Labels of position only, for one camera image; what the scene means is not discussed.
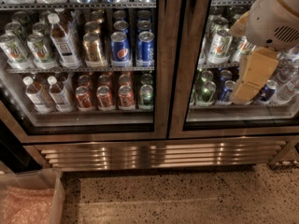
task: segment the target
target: refrigerator door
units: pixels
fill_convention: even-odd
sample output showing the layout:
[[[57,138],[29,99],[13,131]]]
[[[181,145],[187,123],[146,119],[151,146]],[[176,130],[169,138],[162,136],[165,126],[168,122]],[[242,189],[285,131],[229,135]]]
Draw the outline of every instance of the refrigerator door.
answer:
[[[91,13],[95,10],[104,9],[107,14],[107,32],[104,33],[107,37],[105,40],[107,63],[102,63],[102,66],[93,67],[93,63],[88,61],[86,51],[83,65],[80,67],[69,67],[69,63],[59,63],[58,67],[45,69],[43,64],[35,63],[33,67],[20,69],[14,63],[8,64],[7,56],[0,52],[1,120],[23,143],[166,138],[181,0],[156,1],[0,5],[2,18],[0,25],[3,33],[5,25],[11,21],[11,15],[16,10],[31,9],[37,14],[46,9],[53,11],[55,8],[81,10],[86,21],[92,19]],[[117,62],[113,58],[113,51],[116,49],[112,49],[111,34],[116,31],[117,16],[113,15],[116,10],[125,10],[128,16],[132,64],[131,61]],[[137,22],[146,19],[138,17],[141,10],[151,13],[150,32],[154,38],[149,43],[140,42],[141,36],[137,35],[140,33],[137,31]],[[83,35],[84,31],[78,30],[81,42]],[[149,54],[150,62],[146,62],[147,57],[142,58],[144,56],[140,55],[141,48],[142,54],[145,56]],[[71,99],[75,101],[74,109],[64,112],[68,110],[61,107],[59,102],[55,103],[50,112],[48,109],[38,109],[38,105],[34,105],[26,95],[23,79],[30,77],[47,87],[48,78],[58,76],[59,72],[68,74],[72,79],[74,94],[71,95]],[[84,94],[86,95],[84,99],[87,96],[92,97],[87,104],[82,104],[76,90],[78,86],[88,87],[90,84],[78,82],[82,75],[89,76],[93,85],[93,88],[90,88],[91,93],[86,91]],[[105,83],[109,87],[111,85],[111,93],[108,94],[111,99],[100,97],[97,92],[98,87],[103,86],[99,81],[102,75],[112,77],[110,83]],[[131,80],[121,83],[121,75],[129,76]]]
[[[296,48],[280,52],[278,69],[270,77],[278,85],[267,82],[264,90],[243,105],[229,99],[230,89],[238,80],[239,59],[246,54],[243,49],[249,54],[256,48],[245,37],[230,37],[225,29],[248,11],[254,1],[186,0],[171,138],[298,133],[298,95],[285,102],[275,100],[277,91],[283,89],[283,83],[279,83],[282,78],[279,79],[277,73],[282,77],[298,74]],[[220,47],[226,53],[217,50],[215,45],[224,40],[226,46]]]

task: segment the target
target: floor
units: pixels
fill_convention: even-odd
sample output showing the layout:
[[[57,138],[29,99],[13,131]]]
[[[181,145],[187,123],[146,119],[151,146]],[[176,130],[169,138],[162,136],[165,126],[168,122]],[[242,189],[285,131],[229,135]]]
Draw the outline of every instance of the floor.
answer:
[[[299,223],[299,168],[64,173],[62,223]]]

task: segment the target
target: speckled floor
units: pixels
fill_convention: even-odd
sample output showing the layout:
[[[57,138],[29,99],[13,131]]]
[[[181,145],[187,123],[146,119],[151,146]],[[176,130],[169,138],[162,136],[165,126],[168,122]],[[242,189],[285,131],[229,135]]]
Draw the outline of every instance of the speckled floor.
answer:
[[[64,173],[63,222],[299,223],[299,168]]]

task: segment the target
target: terrazzo floor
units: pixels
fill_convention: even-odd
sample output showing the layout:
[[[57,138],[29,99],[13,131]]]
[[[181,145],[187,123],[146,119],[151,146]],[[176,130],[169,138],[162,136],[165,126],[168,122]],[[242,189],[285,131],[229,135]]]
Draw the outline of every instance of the terrazzo floor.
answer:
[[[299,168],[64,173],[62,223],[299,223]]]

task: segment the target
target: beverage cooler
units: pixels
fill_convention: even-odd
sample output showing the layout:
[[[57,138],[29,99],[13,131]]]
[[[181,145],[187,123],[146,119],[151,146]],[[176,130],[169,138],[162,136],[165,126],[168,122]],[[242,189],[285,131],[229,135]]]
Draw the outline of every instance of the beverage cooler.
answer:
[[[65,170],[150,161],[150,140],[167,135],[181,0],[0,9],[0,117],[36,161]]]
[[[236,102],[232,92],[242,56],[260,47],[245,36],[230,35],[229,29],[256,0],[185,1],[169,138],[197,145],[198,165],[275,165],[298,138],[299,95],[297,88],[290,89],[298,79],[297,47],[279,50],[277,68],[273,74],[268,71],[256,95]],[[274,24],[276,39],[291,42],[297,37],[298,32],[288,31],[291,24]]]

